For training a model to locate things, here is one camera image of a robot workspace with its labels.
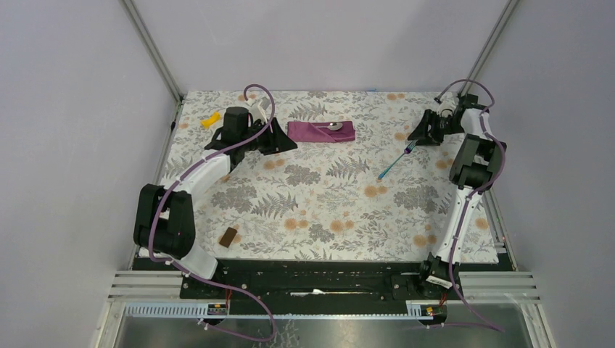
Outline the purple cloth napkin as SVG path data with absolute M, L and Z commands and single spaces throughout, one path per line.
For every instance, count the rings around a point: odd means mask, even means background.
M 339 121 L 344 126 L 336 132 L 315 128 L 315 125 L 326 125 L 328 123 L 289 121 L 287 123 L 287 134 L 291 140 L 300 143 L 342 143 L 355 140 L 356 132 L 352 121 Z

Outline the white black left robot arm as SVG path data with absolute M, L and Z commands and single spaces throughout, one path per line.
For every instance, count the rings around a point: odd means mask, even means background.
M 147 184 L 139 194 L 134 243 L 158 262 L 176 262 L 185 273 L 199 276 L 197 288 L 209 298 L 221 295 L 224 277 L 218 261 L 196 241 L 193 200 L 230 174 L 247 152 L 264 156 L 291 151 L 297 144 L 276 118 L 265 121 L 262 107 L 229 107 L 201 158 L 168 187 Z

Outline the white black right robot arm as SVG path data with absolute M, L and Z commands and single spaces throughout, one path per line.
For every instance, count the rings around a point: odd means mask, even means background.
M 461 263 L 461 249 L 471 214 L 505 165 L 508 145 L 495 137 L 489 118 L 490 108 L 481 105 L 478 96 L 460 95 L 451 115 L 443 116 L 428 109 L 408 136 L 409 142 L 416 146 L 439 146 L 446 136 L 463 135 L 449 172 L 454 192 L 444 236 L 428 256 L 430 265 L 446 267 L 446 275 L 454 273 Z

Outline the iridescent fork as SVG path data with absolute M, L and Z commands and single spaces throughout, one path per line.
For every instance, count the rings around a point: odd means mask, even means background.
M 381 180 L 387 173 L 407 154 L 410 154 L 414 148 L 416 147 L 417 141 L 411 141 L 403 150 L 402 154 L 395 159 L 385 170 L 383 170 L 377 177 L 378 180 Z

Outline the silver spoon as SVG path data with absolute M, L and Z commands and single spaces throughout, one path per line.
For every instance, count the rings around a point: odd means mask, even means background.
M 315 128 L 336 132 L 336 131 L 340 131 L 343 128 L 343 126 L 344 126 L 343 123 L 335 122 L 335 123 L 328 123 L 326 125 L 315 125 Z

